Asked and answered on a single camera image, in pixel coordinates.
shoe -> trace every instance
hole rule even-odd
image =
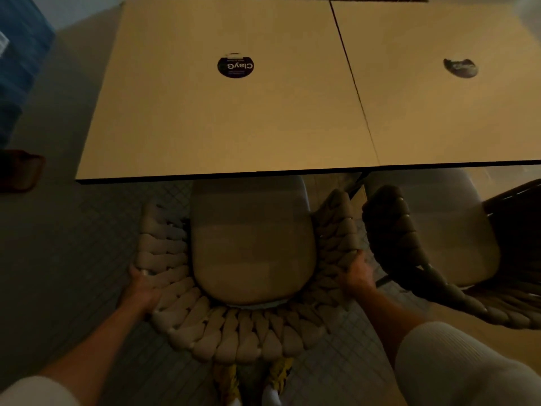
[[[214,380],[214,386],[216,391],[220,395],[220,403],[223,405],[229,405],[235,399],[238,399],[240,403],[240,390],[239,380],[236,376],[236,365],[219,365],[217,363],[212,365],[212,378]]]
[[[286,387],[287,378],[293,367],[293,358],[280,358],[273,362],[269,368],[269,376],[265,381],[265,386],[270,385],[279,395]]]

table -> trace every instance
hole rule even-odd
[[[123,9],[79,182],[378,165],[327,1]]]
[[[541,48],[512,6],[332,6],[382,166],[541,158]]]

black round label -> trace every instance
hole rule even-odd
[[[443,60],[443,65],[451,74],[460,78],[473,78],[479,72],[477,66],[470,59],[462,61]]]
[[[254,70],[254,62],[250,57],[240,54],[227,54],[218,61],[218,71],[229,78],[244,78]]]

forearm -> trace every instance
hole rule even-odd
[[[62,384],[82,406],[97,403],[118,350],[139,320],[137,305],[123,305],[87,339],[39,374]]]
[[[425,319],[396,305],[375,287],[358,288],[354,298],[374,327],[394,368],[403,339],[412,329],[424,323]]]

hand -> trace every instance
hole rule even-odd
[[[154,310],[158,305],[161,291],[153,289],[148,279],[135,266],[130,264],[130,284],[122,291],[120,307],[130,307],[143,316]]]
[[[347,272],[338,273],[338,284],[344,293],[354,297],[360,292],[376,289],[374,269],[365,262],[364,251],[357,251]]]

